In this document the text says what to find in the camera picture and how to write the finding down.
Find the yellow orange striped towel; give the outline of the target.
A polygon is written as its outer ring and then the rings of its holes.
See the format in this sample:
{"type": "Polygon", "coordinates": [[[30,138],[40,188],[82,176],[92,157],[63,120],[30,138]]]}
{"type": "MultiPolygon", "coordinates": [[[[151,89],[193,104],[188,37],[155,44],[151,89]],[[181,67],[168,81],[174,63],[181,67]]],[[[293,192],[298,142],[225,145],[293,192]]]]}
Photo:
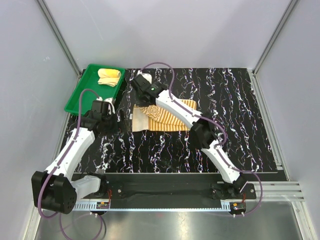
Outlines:
{"type": "Polygon", "coordinates": [[[134,105],[132,112],[132,131],[141,132],[179,132],[190,129],[167,110],[156,106],[134,105]]]}

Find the yellow cream towel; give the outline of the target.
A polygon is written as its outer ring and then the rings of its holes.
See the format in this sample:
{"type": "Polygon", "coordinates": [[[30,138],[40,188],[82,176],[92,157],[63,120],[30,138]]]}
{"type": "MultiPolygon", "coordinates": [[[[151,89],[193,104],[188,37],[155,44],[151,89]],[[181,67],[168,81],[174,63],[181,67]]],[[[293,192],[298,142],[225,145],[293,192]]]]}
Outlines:
{"type": "Polygon", "coordinates": [[[98,70],[98,84],[115,87],[121,77],[121,72],[117,69],[100,68],[98,70]]]}

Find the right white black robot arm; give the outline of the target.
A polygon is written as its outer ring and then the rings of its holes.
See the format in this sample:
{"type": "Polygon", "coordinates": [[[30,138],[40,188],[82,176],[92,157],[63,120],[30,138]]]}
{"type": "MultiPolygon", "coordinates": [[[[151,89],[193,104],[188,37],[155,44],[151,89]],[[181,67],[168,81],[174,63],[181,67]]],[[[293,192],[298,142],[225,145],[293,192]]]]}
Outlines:
{"type": "Polygon", "coordinates": [[[215,134],[217,124],[212,119],[187,106],[162,85],[147,83],[146,86],[134,85],[133,88],[140,102],[163,108],[189,128],[195,147],[200,149],[220,172],[226,184],[222,192],[227,192],[235,199],[244,194],[248,181],[223,151],[215,134]]]}

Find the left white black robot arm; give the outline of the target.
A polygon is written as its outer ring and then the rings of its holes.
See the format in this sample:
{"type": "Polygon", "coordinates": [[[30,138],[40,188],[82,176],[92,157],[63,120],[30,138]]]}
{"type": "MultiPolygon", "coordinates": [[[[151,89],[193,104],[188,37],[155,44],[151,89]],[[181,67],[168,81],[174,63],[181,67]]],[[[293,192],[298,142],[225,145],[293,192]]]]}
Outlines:
{"type": "Polygon", "coordinates": [[[72,176],[95,139],[118,129],[114,110],[88,111],[78,117],[76,128],[56,159],[44,171],[36,171],[31,177],[34,205],[42,218],[69,214],[78,200],[90,194],[103,198],[108,193],[101,174],[91,173],[75,181],[72,176]]]}

